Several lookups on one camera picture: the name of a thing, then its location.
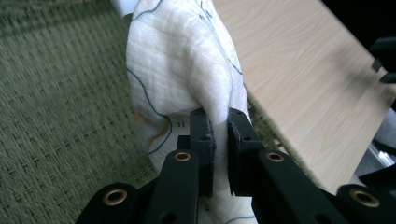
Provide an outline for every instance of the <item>metal part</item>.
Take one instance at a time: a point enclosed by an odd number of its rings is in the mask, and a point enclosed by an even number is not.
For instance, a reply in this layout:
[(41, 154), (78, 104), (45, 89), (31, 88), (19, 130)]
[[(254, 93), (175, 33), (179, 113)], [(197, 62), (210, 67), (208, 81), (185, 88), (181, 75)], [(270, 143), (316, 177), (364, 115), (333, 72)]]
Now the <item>metal part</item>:
[(382, 67), (382, 62), (379, 61), (378, 59), (374, 59), (374, 62), (372, 64), (372, 68), (376, 71), (379, 72), (379, 69)]
[(396, 83), (396, 72), (386, 73), (379, 81), (383, 83)]
[[(253, 211), (273, 216), (259, 223), (348, 223), (287, 154), (264, 150), (259, 160)], [(272, 214), (263, 211), (269, 207)]]
[(264, 150), (247, 116), (230, 108), (228, 118), (228, 179), (236, 196), (251, 196), (259, 175), (257, 156)]
[(114, 206), (125, 201), (128, 193), (125, 189), (112, 189), (103, 197), (103, 203)]
[(379, 200), (375, 196), (361, 189), (351, 189), (349, 195), (356, 202), (361, 203), (367, 207), (378, 207), (380, 205)]
[(199, 159), (191, 150), (170, 152), (143, 219), (147, 224), (194, 224), (199, 196)]
[(359, 176), (359, 180), (381, 193), (390, 193), (394, 196), (394, 191), (396, 190), (396, 164), (368, 175)]
[(176, 161), (189, 161), (191, 159), (191, 154), (187, 152), (179, 152), (175, 155)]
[(206, 112), (200, 108), (190, 113), (190, 149), (199, 157), (199, 190), (201, 196), (212, 196), (215, 137)]

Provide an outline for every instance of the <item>white fabric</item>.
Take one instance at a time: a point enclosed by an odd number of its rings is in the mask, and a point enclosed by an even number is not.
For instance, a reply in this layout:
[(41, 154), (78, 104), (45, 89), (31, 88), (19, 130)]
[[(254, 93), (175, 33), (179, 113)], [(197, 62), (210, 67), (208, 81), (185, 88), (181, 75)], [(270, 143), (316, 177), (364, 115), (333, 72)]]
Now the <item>white fabric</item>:
[(159, 172), (190, 112), (203, 107), (217, 143), (214, 196), (200, 200), (199, 223), (257, 223), (250, 198), (231, 196), (227, 178), (229, 107), (248, 116), (237, 55), (210, 0), (145, 0), (137, 5), (127, 43), (128, 78), (137, 123)]

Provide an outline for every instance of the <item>blue line pattern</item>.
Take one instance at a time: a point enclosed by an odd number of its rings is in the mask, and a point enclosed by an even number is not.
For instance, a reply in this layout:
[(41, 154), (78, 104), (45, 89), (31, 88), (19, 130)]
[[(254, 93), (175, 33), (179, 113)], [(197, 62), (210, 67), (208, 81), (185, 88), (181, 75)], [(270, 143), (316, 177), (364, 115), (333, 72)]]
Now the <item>blue line pattern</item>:
[(206, 10), (206, 15), (208, 15), (210, 18), (212, 18), (212, 15)]
[(255, 217), (254, 216), (253, 217), (236, 217), (236, 218), (233, 218), (230, 221), (226, 222), (225, 224), (232, 223), (232, 222), (234, 222), (236, 220), (239, 220), (239, 219), (249, 219), (249, 218), (255, 218)]
[(146, 14), (146, 13), (152, 13), (152, 12), (154, 12), (155, 10), (157, 10), (157, 8), (160, 6), (160, 4), (161, 4), (162, 2), (163, 2), (163, 0), (160, 0), (160, 1), (158, 2), (157, 6), (155, 6), (154, 9), (146, 10), (146, 11), (140, 13), (140, 14), (137, 15), (136, 18), (134, 18), (132, 21), (135, 21), (135, 20), (139, 19), (140, 16), (142, 16), (142, 15), (144, 15), (144, 14)]
[(241, 71), (239, 71), (239, 69), (235, 66), (235, 65), (233, 65), (233, 63), (231, 62), (231, 60), (230, 59), (228, 59), (228, 62), (230, 62), (230, 64), (233, 66), (233, 68), (236, 70), (236, 72), (238, 72), (239, 73), (239, 75), (243, 75), (242, 74), (242, 72)]
[(148, 154), (151, 155), (151, 154), (155, 153), (156, 151), (160, 150), (160, 148), (163, 146), (163, 144), (166, 142), (166, 140), (168, 140), (169, 136), (170, 136), (171, 133), (172, 133), (172, 128), (173, 128), (173, 127), (172, 127), (172, 122), (171, 122), (171, 120), (170, 120), (166, 115), (164, 115), (164, 114), (158, 112), (158, 111), (154, 108), (154, 106), (152, 105), (152, 102), (151, 102), (150, 99), (149, 99), (149, 94), (148, 94), (148, 92), (147, 92), (146, 86), (143, 84), (142, 80), (140, 80), (140, 78), (139, 78), (131, 69), (127, 68), (126, 70), (128, 71), (128, 73), (130, 73), (132, 76), (134, 76), (134, 77), (137, 79), (137, 81), (139, 81), (140, 85), (141, 85), (142, 88), (143, 88), (143, 92), (145, 93), (146, 98), (148, 99), (148, 103), (149, 103), (151, 109), (154, 111), (154, 113), (155, 113), (156, 115), (162, 117), (162, 118), (165, 118), (165, 119), (168, 121), (169, 125), (170, 125), (170, 126), (169, 126), (169, 127), (170, 127), (170, 128), (169, 128), (169, 133), (168, 133), (168, 135), (166, 135), (165, 139), (160, 143), (160, 145), (159, 145), (157, 148), (155, 148), (154, 150), (148, 152)]

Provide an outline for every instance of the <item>green woven mat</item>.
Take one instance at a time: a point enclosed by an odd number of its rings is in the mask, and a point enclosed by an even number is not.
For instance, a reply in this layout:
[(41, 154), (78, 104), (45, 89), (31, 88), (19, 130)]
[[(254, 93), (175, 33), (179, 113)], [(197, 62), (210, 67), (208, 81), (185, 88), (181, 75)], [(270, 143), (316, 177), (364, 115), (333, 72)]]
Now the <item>green woven mat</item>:
[[(127, 27), (109, 1), (11, 3), (0, 2), (0, 223), (74, 223), (101, 187), (156, 175), (134, 126)], [(250, 102), (264, 144), (292, 154)]]

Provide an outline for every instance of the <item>wood grain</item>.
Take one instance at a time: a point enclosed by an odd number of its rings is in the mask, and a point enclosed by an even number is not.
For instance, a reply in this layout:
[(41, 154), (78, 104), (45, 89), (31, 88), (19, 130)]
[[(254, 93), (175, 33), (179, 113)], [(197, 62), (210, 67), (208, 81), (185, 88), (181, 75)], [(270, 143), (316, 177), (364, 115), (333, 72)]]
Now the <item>wood grain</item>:
[(396, 90), (318, 0), (215, 0), (247, 88), (329, 192), (346, 184)]

